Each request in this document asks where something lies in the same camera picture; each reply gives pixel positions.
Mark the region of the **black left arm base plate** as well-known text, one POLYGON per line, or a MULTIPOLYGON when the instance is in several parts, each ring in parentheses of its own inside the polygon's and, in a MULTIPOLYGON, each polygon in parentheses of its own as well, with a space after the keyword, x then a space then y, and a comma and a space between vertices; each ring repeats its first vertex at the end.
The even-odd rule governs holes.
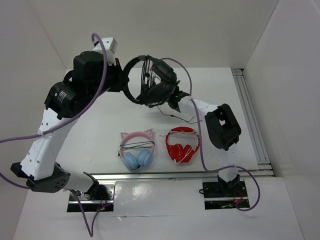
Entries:
POLYGON ((90 196, 80 191, 76 191, 76 196, 80 201, 85 213, 113 212, 116 183, 114 181, 102 181, 99 183, 98 192, 90 196))

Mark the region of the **black wired headphones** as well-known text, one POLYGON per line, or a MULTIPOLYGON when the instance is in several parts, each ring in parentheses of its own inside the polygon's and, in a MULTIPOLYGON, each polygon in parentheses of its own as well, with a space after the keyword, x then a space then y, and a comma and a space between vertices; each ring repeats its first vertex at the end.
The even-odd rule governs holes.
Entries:
POLYGON ((126 84, 124 95, 134 104, 145 105, 149 108, 161 106, 165 103, 177 112, 180 112, 178 103, 190 94, 181 91, 180 81, 171 66, 163 59, 150 55, 139 55, 130 60, 123 69, 124 76, 129 79, 129 73, 135 65, 142 62, 140 74, 140 94, 134 97, 126 84))

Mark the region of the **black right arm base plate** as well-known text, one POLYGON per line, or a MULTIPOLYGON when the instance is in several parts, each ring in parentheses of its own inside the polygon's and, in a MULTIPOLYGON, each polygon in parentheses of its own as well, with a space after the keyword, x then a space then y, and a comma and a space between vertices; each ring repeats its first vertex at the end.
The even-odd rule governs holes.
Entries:
POLYGON ((227 193, 222 191, 222 185, 217 182, 203 182, 198 191, 204 197, 204 208, 206 210, 234 209, 250 207, 246 184, 240 181, 236 187, 227 193))

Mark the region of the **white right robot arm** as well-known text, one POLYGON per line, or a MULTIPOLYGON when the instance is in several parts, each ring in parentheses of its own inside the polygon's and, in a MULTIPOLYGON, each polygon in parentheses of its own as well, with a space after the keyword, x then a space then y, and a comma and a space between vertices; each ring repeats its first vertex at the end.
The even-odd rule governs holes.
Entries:
POLYGON ((191 88, 188 93, 180 90, 176 73, 165 62, 153 64, 151 71, 159 77, 160 83, 151 82, 148 97, 155 104, 168 103, 171 109, 196 117, 201 165, 206 172, 217 173, 220 194, 230 196, 240 182, 239 167, 232 160, 242 133, 231 107, 225 103, 214 105, 198 100, 192 96, 191 88), (214 170, 207 168, 203 149, 205 141, 224 152, 224 166, 214 170))

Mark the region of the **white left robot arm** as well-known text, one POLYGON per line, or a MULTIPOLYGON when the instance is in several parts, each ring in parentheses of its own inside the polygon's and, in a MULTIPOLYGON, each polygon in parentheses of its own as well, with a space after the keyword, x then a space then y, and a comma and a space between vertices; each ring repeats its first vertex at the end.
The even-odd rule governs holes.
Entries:
POLYGON ((84 51, 73 59, 73 69, 55 83, 45 99, 38 132, 26 157, 11 165, 11 171, 26 179, 33 192, 56 193, 62 189, 79 191, 92 200, 105 189, 87 172, 71 172, 57 163, 57 156, 71 128, 90 102, 104 92, 120 92, 128 78, 124 76, 113 50, 84 51))

